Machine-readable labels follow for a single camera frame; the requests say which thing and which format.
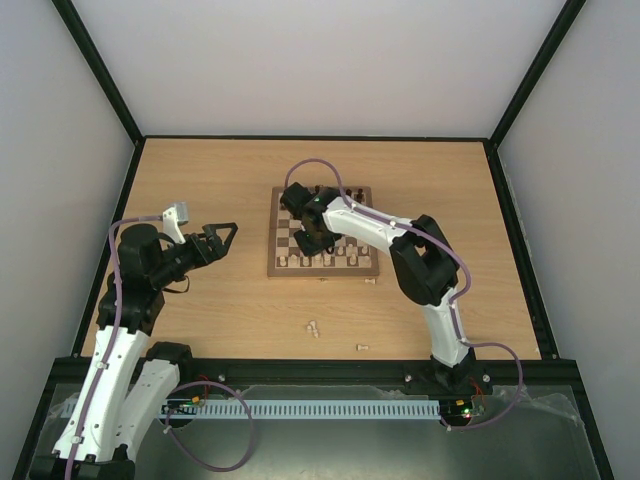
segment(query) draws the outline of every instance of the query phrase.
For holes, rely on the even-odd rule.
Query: wooden table surface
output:
[[[386,255],[375,285],[267,278],[272,187],[308,157],[333,162],[347,184],[371,186],[378,210],[434,217],[473,274],[473,287],[460,300],[467,336],[503,342],[523,359],[540,358],[484,149],[469,142],[148,140],[125,218],[187,201],[185,233],[205,223],[239,226],[226,258],[190,273],[189,293],[165,295],[150,345],[187,343],[194,356],[209,358],[429,358],[425,320],[401,293]],[[293,180],[334,184],[322,165],[305,165]],[[306,331],[310,320],[317,322],[317,339]],[[95,330],[94,321],[83,355],[93,351]],[[357,344],[369,349],[356,351]],[[510,358],[494,348],[477,356]]]

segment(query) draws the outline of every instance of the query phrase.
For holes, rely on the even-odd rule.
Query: black metal frame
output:
[[[109,74],[95,44],[70,0],[52,0],[60,16],[67,25],[96,79],[102,86],[105,95],[111,102],[116,114],[127,130],[135,151],[131,159],[129,171],[122,189],[113,220],[119,220],[124,212],[133,180],[147,138],[209,138],[209,139],[242,139],[242,140],[340,140],[340,141],[410,141],[410,142],[482,142],[487,155],[489,169],[493,178],[496,195],[500,204],[505,227],[527,307],[531,316],[536,340],[540,348],[542,360],[523,361],[524,374],[528,385],[569,385],[571,386],[579,413],[585,422],[585,428],[592,452],[601,478],[611,479],[613,474],[606,452],[586,396],[577,365],[572,360],[562,360],[558,356],[557,347],[549,324],[540,290],[533,272],[518,216],[513,204],[511,192],[502,164],[498,156],[498,146],[506,136],[518,113],[531,94],[537,81],[550,62],[553,54],[580,12],[585,0],[567,0],[558,15],[551,31],[536,55],[533,63],[515,92],[507,110],[498,123],[491,139],[488,138],[455,138],[455,137],[359,137],[359,136],[272,136],[272,135],[149,135],[144,137],[138,129],[124,99]],[[109,260],[108,246],[102,251],[100,263],[89,294],[87,305],[80,322],[78,334],[72,349],[72,357],[56,359],[38,404],[27,440],[24,444],[14,478],[25,478],[35,450],[38,437],[55,390],[59,384],[80,385],[87,373],[90,359],[79,357],[82,350],[91,318],[98,300],[100,286],[103,282]],[[427,368],[430,361],[297,361],[297,360],[216,360],[195,359],[194,369],[210,378],[223,374],[226,383],[232,387],[246,387],[253,384],[306,384],[306,385],[373,385],[383,389],[399,389],[407,394],[430,395],[436,399],[451,399],[451,395],[432,383],[424,382],[420,372]],[[517,370],[510,361],[481,361],[482,367],[492,378],[492,383],[514,385],[517,383]],[[406,375],[413,380],[405,382]]]
[[[67,26],[69,33],[71,33],[71,36],[76,41],[87,65],[91,68],[96,80],[98,80],[104,94],[111,103],[113,110],[122,122],[122,126],[129,134],[129,138],[131,138],[131,141],[134,144],[142,141],[142,132],[140,132],[136,121],[133,119],[133,116],[125,103],[124,98],[122,98],[120,90],[118,90],[116,83],[113,81],[109,70],[107,70],[107,66],[104,64],[104,61],[102,60],[96,45],[93,43],[87,28],[84,26],[84,23],[82,23],[82,19],[80,18],[80,15],[78,15],[76,7],[74,7],[71,0],[51,1],[58,10],[62,21]]]
[[[133,381],[142,369],[140,360]],[[87,374],[90,358],[56,359],[25,441],[14,478],[26,478],[40,430],[42,429],[57,385],[81,386]],[[514,362],[507,360],[480,361],[482,368],[496,385],[515,385],[518,372]],[[429,395],[436,400],[452,400],[455,396],[438,385],[421,378],[420,372],[429,368],[430,361],[315,361],[315,360],[216,360],[194,359],[193,369],[209,378],[225,376],[230,387],[251,385],[371,385],[383,390],[399,390],[407,395]],[[569,386],[576,399],[578,411],[585,424],[594,460],[603,480],[613,479],[598,428],[580,372],[573,360],[524,360],[522,362],[527,385]],[[406,382],[407,374],[412,376]]]

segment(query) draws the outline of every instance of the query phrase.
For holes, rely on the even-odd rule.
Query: white robotic arm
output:
[[[338,236],[349,235],[355,237],[390,255],[394,259],[394,267],[396,268],[400,287],[412,301],[421,306],[431,332],[431,352],[433,357],[449,368],[453,368],[463,361],[469,348],[458,339],[449,309],[450,299],[456,293],[455,281],[450,282],[449,278],[444,278],[443,280],[445,281],[441,291],[434,292],[434,295],[429,300],[421,300],[408,292],[416,286],[419,287],[420,285],[418,284],[424,278],[418,275],[415,277],[412,275],[401,276],[399,273],[399,270],[407,272],[404,267],[408,263],[404,263],[406,258],[396,248],[397,239],[412,234],[408,234],[406,230],[396,225],[414,225],[417,227],[419,225],[415,225],[415,222],[408,218],[393,217],[353,200],[352,205],[347,205],[335,189],[325,189],[314,197],[308,189],[294,183],[285,190],[282,198],[285,208],[294,217],[297,216],[302,220],[304,233],[297,233],[296,240],[303,253],[312,254],[317,252],[318,249],[323,250],[331,246],[330,244],[332,244],[337,234]],[[421,265],[422,258],[417,254],[415,248],[411,248],[410,245],[407,246],[409,247],[406,250],[407,253],[411,253],[411,250],[415,253],[415,257],[407,261],[414,261],[413,266],[418,269],[424,269],[424,266]],[[445,265],[448,270],[444,275],[451,274],[452,278],[455,279],[455,266],[452,268],[451,265]],[[435,270],[427,272],[427,275],[432,278],[442,277],[442,274]],[[458,331],[462,340],[465,340],[464,330],[459,321]]]
[[[70,461],[75,461],[74,477],[133,478],[135,458],[149,425],[178,386],[181,374],[184,380],[184,372],[189,371],[187,345],[156,343],[128,391],[164,306],[163,291],[172,282],[184,280],[187,272],[223,258],[238,227],[211,224],[203,226],[203,233],[183,235],[179,226],[188,221],[185,204],[171,205],[162,221],[163,233],[148,223],[122,232],[117,251],[122,296],[111,274],[98,307],[96,345],[76,407],[52,455],[34,460],[32,479],[62,478]],[[230,230],[224,241],[217,234],[221,229]],[[169,248],[162,249],[161,239],[169,242]],[[118,302],[122,305],[116,321]],[[64,476],[71,478],[68,471]]]

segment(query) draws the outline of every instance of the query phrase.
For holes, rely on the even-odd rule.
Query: robotic arm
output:
[[[295,219],[301,220],[302,229],[294,238],[305,255],[332,248],[342,235],[358,238],[389,255],[400,289],[420,305],[425,316],[433,358],[445,369],[457,369],[472,360],[469,347],[458,338],[465,338],[462,325],[458,322],[457,334],[449,310],[449,301],[456,293],[458,265],[439,247],[396,227],[410,225],[448,246],[433,218],[392,217],[354,201],[349,206],[335,188],[324,188],[314,194],[299,183],[287,187],[280,202]],[[426,248],[426,252],[420,254],[417,248]]]
[[[179,227],[188,221],[185,204],[169,207],[162,221],[164,233],[147,223],[122,232],[118,258],[123,304],[115,341],[116,288],[111,274],[98,307],[96,345],[76,408],[52,455],[34,459],[32,479],[62,479],[70,457],[75,460],[71,478],[133,479],[136,455],[149,425],[180,379],[189,379],[190,348],[156,343],[127,394],[134,368],[164,306],[163,291],[172,282],[185,280],[189,271],[223,258],[238,227],[235,223],[205,225],[203,233],[183,235]],[[222,229],[230,230],[224,241],[218,235]],[[169,247],[163,249],[160,240],[168,242]],[[105,351],[112,341],[113,349],[104,364]],[[87,402],[88,410],[82,418]],[[78,434],[80,424],[83,428]]]

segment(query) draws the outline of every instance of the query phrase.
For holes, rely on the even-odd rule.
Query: chessboard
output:
[[[315,194],[315,188],[309,189]],[[371,188],[345,187],[356,195],[363,205],[373,207]],[[267,255],[267,276],[269,277],[377,277],[378,251],[354,237],[343,236],[336,241],[332,253],[327,251],[306,257],[293,238],[300,230],[300,220],[280,205],[283,187],[274,187],[271,193],[271,217],[269,220],[269,252]]]

